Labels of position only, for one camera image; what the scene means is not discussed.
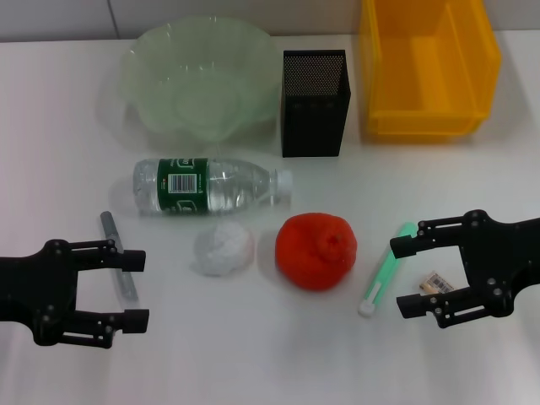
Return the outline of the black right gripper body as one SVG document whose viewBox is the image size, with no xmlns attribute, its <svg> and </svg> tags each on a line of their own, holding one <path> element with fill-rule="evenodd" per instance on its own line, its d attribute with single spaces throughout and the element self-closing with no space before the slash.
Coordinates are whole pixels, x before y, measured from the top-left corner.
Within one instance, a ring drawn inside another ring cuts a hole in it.
<svg viewBox="0 0 540 405">
<path fill-rule="evenodd" d="M 459 247 L 468 285 L 490 316 L 509 316 L 516 296 L 539 284 L 538 219 L 511 224 L 468 212 Z"/>
</svg>

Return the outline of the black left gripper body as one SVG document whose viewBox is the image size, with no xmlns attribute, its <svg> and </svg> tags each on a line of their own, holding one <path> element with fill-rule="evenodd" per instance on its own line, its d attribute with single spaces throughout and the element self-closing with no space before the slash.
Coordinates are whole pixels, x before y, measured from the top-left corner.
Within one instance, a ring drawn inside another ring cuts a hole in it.
<svg viewBox="0 0 540 405">
<path fill-rule="evenodd" d="M 61 342 L 62 319 L 73 310 L 78 276 L 70 254 L 68 242 L 49 240 L 33 255 L 1 259 L 1 321 L 28 327 L 40 346 Z"/>
</svg>

